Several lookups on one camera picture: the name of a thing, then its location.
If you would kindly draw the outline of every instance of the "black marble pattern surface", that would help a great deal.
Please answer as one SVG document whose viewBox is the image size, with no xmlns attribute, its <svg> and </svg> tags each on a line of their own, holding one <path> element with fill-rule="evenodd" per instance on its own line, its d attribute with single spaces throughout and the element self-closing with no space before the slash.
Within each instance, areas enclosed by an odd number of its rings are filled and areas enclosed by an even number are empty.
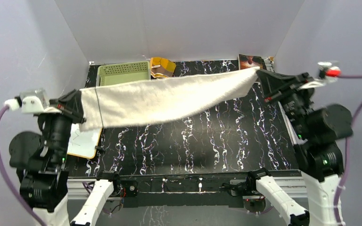
<svg viewBox="0 0 362 226">
<path fill-rule="evenodd" d="M 96 84 L 90 67 L 86 87 Z M 237 60 L 177 62 L 175 76 L 238 70 Z M 278 105 L 264 103 L 260 84 L 248 95 L 219 103 L 182 120 L 144 127 L 104 129 L 95 159 L 69 156 L 71 177 L 95 177 L 100 170 L 121 175 L 297 169 Z"/>
</svg>

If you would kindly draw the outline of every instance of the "white cardboard wall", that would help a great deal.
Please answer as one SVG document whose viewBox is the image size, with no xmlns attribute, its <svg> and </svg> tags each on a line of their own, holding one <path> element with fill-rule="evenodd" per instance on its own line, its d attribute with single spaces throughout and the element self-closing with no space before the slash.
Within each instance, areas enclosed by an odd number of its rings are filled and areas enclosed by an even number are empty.
<svg viewBox="0 0 362 226">
<path fill-rule="evenodd" d="M 54 1 L 0 1 L 0 109 L 21 91 L 43 87 L 49 97 L 59 97 L 83 88 L 87 72 L 88 61 Z M 15 170 L 9 167 L 9 143 L 17 133 L 37 128 L 36 118 L 19 111 L 2 118 L 1 153 L 17 187 Z M 1 175 L 0 225 L 35 225 Z"/>
<path fill-rule="evenodd" d="M 89 61 L 273 56 L 304 0 L 56 0 Z"/>
</svg>

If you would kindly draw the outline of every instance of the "yellow object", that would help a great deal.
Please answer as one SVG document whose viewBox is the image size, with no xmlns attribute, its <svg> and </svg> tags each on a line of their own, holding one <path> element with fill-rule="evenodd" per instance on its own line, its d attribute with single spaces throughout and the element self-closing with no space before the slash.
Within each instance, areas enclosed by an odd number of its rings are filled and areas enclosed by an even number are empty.
<svg viewBox="0 0 362 226">
<path fill-rule="evenodd" d="M 150 75 L 153 78 L 172 77 L 175 70 L 175 63 L 161 57 L 150 59 Z"/>
</svg>

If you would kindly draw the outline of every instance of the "purple cable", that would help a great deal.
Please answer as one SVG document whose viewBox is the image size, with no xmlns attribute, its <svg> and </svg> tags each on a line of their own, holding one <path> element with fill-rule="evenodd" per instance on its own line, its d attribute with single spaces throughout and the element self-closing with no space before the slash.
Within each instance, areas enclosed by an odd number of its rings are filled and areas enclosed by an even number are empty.
<svg viewBox="0 0 362 226">
<path fill-rule="evenodd" d="M 341 79 L 362 79 L 362 75 L 340 75 L 338 78 Z"/>
<path fill-rule="evenodd" d="M 0 111 L 0 120 L 3 116 L 3 114 L 9 110 L 9 106 L 5 105 L 1 111 Z M 41 226 L 47 226 L 43 220 L 37 216 L 33 210 L 30 208 L 30 206 L 25 202 L 25 200 L 21 197 L 20 193 L 17 191 L 15 186 L 13 185 L 12 181 L 9 178 L 8 173 L 5 170 L 5 166 L 3 164 L 2 156 L 0 154 L 0 174 L 3 177 L 3 180 L 5 181 L 6 185 L 9 187 L 12 194 L 16 197 L 16 199 L 19 201 L 19 203 L 23 206 L 23 208 L 36 220 Z"/>
<path fill-rule="evenodd" d="M 353 114 L 353 119 L 352 119 L 352 127 L 357 119 L 357 116 L 359 115 L 359 113 L 362 111 L 362 102 L 360 103 L 359 107 L 357 108 L 356 112 L 354 112 Z M 345 141 L 345 172 L 339 182 L 339 185 L 337 187 L 337 191 L 335 192 L 335 197 L 334 197 L 334 206 L 338 206 L 339 203 L 339 198 L 341 196 L 342 193 L 342 188 L 345 186 L 346 180 L 347 180 L 347 176 L 349 174 L 349 164 L 350 164 L 350 137 L 346 138 Z M 335 218 L 337 220 L 338 223 L 341 223 L 341 217 L 339 214 L 339 210 L 338 207 L 334 207 L 334 214 L 335 214 Z"/>
</svg>

